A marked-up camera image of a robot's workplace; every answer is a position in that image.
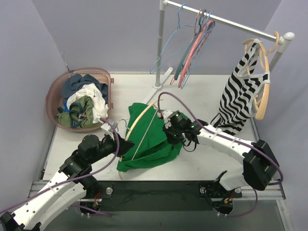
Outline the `green tank top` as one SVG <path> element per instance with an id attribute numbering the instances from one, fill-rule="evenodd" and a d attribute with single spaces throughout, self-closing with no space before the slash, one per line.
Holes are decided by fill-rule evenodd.
<path id="1" fill-rule="evenodd" d="M 154 114 L 153 122 L 147 130 Z M 164 122 L 156 114 L 156 109 L 151 107 L 139 120 L 128 139 L 135 146 L 123 155 L 122 162 L 117 164 L 118 171 L 153 168 L 178 157 L 182 144 L 168 143 L 163 131 Z"/>

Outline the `cream yellow hanger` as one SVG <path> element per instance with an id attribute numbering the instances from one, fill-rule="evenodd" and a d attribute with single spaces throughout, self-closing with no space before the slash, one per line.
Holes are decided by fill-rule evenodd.
<path id="1" fill-rule="evenodd" d="M 152 103 L 148 104 L 148 106 L 147 106 L 147 107 L 138 115 L 138 117 L 135 119 L 135 121 L 133 122 L 132 126 L 131 126 L 130 128 L 127 127 L 128 133 L 127 133 L 126 136 L 125 136 L 125 141 L 128 141 L 128 139 L 129 139 L 129 137 L 130 137 L 132 131 L 134 130 L 134 128 L 135 128 L 135 126 L 137 125 L 137 123 L 139 122 L 139 120 L 144 116 L 144 114 L 145 114 L 151 107 L 156 107 L 156 106 L 155 106 L 156 103 L 157 103 L 156 112 L 158 111 L 158 105 L 159 105 L 159 102 L 160 102 L 160 101 L 161 101 L 161 100 L 157 99 L 156 101 L 153 101 Z M 153 115 L 152 120 L 151 120 L 151 122 L 149 123 L 147 130 L 149 129 L 150 125 L 152 124 L 154 117 L 155 117 L 155 114 Z M 121 162 L 122 162 L 122 159 L 123 159 L 123 156 L 119 158 L 118 163 L 121 163 Z M 124 179 L 123 179 L 123 174 L 122 174 L 121 171 L 118 171 L 118 176 L 119 176 L 120 180 L 124 180 Z"/>

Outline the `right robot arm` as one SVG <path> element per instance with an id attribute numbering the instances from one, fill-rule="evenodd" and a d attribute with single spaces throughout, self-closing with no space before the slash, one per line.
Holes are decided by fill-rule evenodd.
<path id="1" fill-rule="evenodd" d="M 157 114 L 164 122 L 163 131 L 170 144 L 183 144 L 185 141 L 195 145 L 212 147 L 242 164 L 237 170 L 223 171 L 213 185 L 218 196 L 225 196 L 232 190 L 243 186 L 263 191 L 271 185 L 278 171 L 278 161 L 270 146 L 263 140 L 257 142 L 239 139 L 214 128 L 205 121 L 185 118 L 180 111 L 164 110 Z"/>

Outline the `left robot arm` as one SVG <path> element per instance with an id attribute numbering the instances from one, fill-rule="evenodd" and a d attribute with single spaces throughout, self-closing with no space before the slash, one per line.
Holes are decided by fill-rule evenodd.
<path id="1" fill-rule="evenodd" d="M 64 161 L 51 180 L 29 201 L 13 212 L 4 212 L 0 223 L 5 231 L 43 231 L 62 212 L 83 197 L 92 198 L 100 190 L 90 173 L 92 164 L 113 154 L 122 156 L 134 143 L 115 135 L 87 135 Z"/>

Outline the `striped black white tank top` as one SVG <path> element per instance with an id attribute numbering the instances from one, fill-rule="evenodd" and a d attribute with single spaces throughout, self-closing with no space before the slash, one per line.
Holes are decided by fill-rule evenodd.
<path id="1" fill-rule="evenodd" d="M 263 119 L 267 108 L 270 69 L 266 50 L 259 39 L 248 39 L 244 56 L 238 62 L 222 92 L 218 113 L 210 124 L 235 135 L 251 118 Z"/>

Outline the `pile of clothes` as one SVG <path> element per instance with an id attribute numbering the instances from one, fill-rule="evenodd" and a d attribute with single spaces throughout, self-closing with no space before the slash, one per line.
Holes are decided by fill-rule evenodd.
<path id="1" fill-rule="evenodd" d="M 108 85 L 90 74 L 74 74 L 63 84 L 58 123 L 66 128 L 93 128 L 108 117 Z"/>

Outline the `pink laundry basket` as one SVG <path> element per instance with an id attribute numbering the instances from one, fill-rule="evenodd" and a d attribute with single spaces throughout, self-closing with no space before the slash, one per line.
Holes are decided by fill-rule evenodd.
<path id="1" fill-rule="evenodd" d="M 68 130 L 70 132 L 90 132 L 94 131 L 100 128 L 100 125 L 97 125 L 92 128 L 68 128 L 64 127 L 61 124 L 58 123 L 58 107 L 60 107 L 63 104 L 64 98 L 61 96 L 61 91 L 64 82 L 69 79 L 74 74 L 81 74 L 84 76 L 85 74 L 90 74 L 94 78 L 96 78 L 100 83 L 107 84 L 108 86 L 108 115 L 111 114 L 111 110 L 114 107 L 114 104 L 112 103 L 112 85 L 114 84 L 114 79 L 111 77 L 110 73 L 103 69 L 103 68 L 97 68 L 97 67 L 84 67 L 84 68 L 78 68 L 74 70 L 67 71 L 56 78 L 55 81 L 50 86 L 50 89 L 46 95 L 45 98 L 45 108 L 46 113 L 49 118 L 49 120 L 56 125 L 59 128 L 62 128 L 64 130 Z"/>

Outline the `white clothes rack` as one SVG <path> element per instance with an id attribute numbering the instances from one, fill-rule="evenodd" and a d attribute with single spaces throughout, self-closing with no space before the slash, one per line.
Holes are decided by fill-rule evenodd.
<path id="1" fill-rule="evenodd" d="M 170 0 L 161 0 L 159 2 L 159 10 L 160 10 L 160 15 L 159 15 L 159 30 L 158 30 L 158 45 L 157 45 L 157 60 L 156 62 L 153 64 L 153 67 L 156 67 L 156 69 L 153 71 L 151 70 L 150 72 L 156 73 L 155 75 L 155 83 L 153 85 L 153 88 L 149 91 L 149 93 L 147 94 L 147 96 L 143 99 L 142 103 L 148 104 L 150 102 L 150 100 L 156 95 L 156 93 L 158 91 L 160 91 L 165 83 L 165 81 L 169 78 L 169 76 L 171 75 L 171 72 L 173 70 L 172 67 L 170 67 L 164 74 L 163 74 L 163 79 L 160 79 L 160 75 L 161 75 L 161 56 L 163 53 L 163 32 L 164 32 L 164 22 L 165 22 L 165 9 L 167 6 L 171 6 L 174 8 L 179 9 L 180 11 L 186 11 L 189 13 L 193 13 L 195 15 L 197 15 L 199 13 L 199 11 L 197 9 L 191 8 L 186 6 L 186 4 L 179 4 Z M 277 62 L 280 60 L 282 54 L 287 50 L 287 48 L 289 47 L 289 45 L 291 44 L 291 42 L 294 40 L 295 38 L 295 34 L 293 32 L 287 32 L 285 33 L 283 36 L 276 38 L 276 36 L 248 27 L 248 26 L 244 26 L 242 24 L 209 14 L 209 13 L 204 13 L 204 17 L 211 19 L 213 21 L 215 21 L 216 23 L 221 23 L 223 25 L 226 26 L 230 26 L 233 28 L 236 28 L 238 30 L 247 32 L 251 35 L 255 35 L 257 37 L 266 39 L 268 41 L 272 41 L 272 42 L 276 42 L 278 41 L 278 49 L 274 55 L 274 57 L 272 58 L 271 62 L 270 62 L 270 70 L 273 70 L 274 67 L 276 66 Z"/>

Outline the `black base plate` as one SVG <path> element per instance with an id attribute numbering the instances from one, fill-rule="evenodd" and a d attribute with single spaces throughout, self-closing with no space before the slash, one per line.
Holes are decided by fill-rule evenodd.
<path id="1" fill-rule="evenodd" d="M 77 205 L 101 212 L 210 211 L 233 194 L 213 180 L 101 180 Z"/>

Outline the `aluminium rail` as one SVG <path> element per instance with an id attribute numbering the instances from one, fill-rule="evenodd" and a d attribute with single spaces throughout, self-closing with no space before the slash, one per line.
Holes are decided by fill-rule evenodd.
<path id="1" fill-rule="evenodd" d="M 286 196 L 281 184 L 269 185 L 264 191 L 258 191 L 258 200 L 285 200 Z M 241 193 L 243 200 L 255 200 L 256 195 L 252 187 L 244 186 L 241 187 Z"/>

